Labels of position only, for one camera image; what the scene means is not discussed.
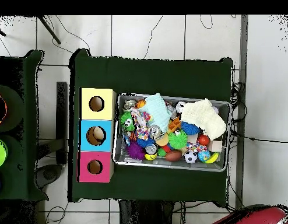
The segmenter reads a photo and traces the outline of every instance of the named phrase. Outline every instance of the green tabletop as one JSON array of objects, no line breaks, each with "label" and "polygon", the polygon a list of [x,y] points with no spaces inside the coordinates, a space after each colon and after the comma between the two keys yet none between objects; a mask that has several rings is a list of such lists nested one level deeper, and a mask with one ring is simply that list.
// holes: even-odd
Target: green tabletop
[{"label": "green tabletop", "polygon": [[233,62],[164,61],[91,57],[77,50],[71,57],[68,198],[168,201],[216,201],[226,203],[227,169],[221,173],[115,165],[110,183],[78,183],[79,88],[113,89],[121,92],[194,99],[230,101]]}]

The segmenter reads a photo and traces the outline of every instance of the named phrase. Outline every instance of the red ball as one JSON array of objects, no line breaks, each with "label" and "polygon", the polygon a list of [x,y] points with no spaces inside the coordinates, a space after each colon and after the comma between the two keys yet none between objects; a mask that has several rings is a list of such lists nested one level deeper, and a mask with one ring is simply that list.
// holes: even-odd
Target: red ball
[{"label": "red ball", "polygon": [[207,145],[207,144],[209,144],[210,139],[206,135],[201,135],[201,136],[198,137],[198,142],[201,145]]},{"label": "red ball", "polygon": [[163,150],[166,151],[167,153],[171,151],[168,145],[162,146]]}]

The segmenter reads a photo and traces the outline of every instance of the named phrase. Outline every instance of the yellow banana toy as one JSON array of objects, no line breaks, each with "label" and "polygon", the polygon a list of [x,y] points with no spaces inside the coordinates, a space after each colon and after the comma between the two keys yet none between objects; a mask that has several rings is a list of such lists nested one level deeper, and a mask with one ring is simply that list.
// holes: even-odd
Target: yellow banana toy
[{"label": "yellow banana toy", "polygon": [[213,162],[215,162],[215,161],[218,159],[218,157],[219,157],[219,152],[215,152],[215,153],[213,153],[213,154],[211,155],[211,157],[210,157],[208,160],[206,160],[204,163],[207,163],[207,164],[213,163]]}]

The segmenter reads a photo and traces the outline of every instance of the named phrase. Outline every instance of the blue spiky ball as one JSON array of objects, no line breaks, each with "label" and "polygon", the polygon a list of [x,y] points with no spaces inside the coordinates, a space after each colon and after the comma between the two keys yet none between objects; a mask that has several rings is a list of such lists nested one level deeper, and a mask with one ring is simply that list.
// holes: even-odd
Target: blue spiky ball
[{"label": "blue spiky ball", "polygon": [[189,124],[187,122],[181,122],[181,129],[184,130],[184,132],[189,136],[196,135],[200,132],[199,127],[194,124]]}]

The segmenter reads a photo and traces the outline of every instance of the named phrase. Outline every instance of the colorful cube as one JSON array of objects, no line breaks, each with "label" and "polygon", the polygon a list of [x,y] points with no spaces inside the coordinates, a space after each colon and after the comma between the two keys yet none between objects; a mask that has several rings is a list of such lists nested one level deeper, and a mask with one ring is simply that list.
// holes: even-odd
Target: colorful cube
[{"label": "colorful cube", "polygon": [[116,94],[112,89],[80,88],[78,182],[108,183],[112,161]]}]

